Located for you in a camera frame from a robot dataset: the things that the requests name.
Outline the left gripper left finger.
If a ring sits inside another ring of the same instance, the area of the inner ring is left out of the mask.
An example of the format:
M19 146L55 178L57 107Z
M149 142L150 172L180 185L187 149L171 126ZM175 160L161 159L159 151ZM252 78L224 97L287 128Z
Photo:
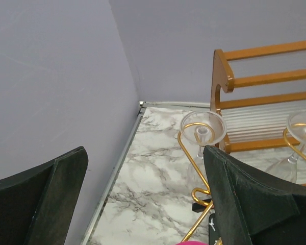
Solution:
M0 244L64 244L88 155L80 146L0 180Z

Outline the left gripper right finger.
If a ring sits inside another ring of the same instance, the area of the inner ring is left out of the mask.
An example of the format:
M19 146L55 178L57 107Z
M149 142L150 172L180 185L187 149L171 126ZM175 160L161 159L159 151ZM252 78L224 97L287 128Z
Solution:
M306 187L217 147L203 152L223 244L306 244Z

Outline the pink plastic wine glass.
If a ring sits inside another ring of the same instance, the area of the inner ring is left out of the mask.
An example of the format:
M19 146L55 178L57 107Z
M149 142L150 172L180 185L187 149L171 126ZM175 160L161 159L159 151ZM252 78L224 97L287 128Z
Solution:
M207 243L201 241L182 241L177 243L176 245L208 245Z

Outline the clear tall wine glass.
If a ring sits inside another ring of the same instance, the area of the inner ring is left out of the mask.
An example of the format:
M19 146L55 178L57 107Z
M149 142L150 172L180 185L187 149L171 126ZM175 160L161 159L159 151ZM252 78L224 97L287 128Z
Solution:
M207 175L203 160L205 146L215 146L220 143L227 133L225 120L212 111L194 111L187 114L180 123L178 132L178 143L190 161L187 170L187 186L190 189L207 187ZM195 157L191 157L182 139L198 147Z

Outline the clear short wine glass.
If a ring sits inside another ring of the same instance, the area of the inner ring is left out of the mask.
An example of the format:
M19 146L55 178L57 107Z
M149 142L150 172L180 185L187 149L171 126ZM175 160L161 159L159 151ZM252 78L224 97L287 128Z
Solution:
M293 153L288 158L269 166L265 172L296 183L298 158L301 157L306 162L306 155L303 153L306 148L306 110L293 112L288 116L283 138Z

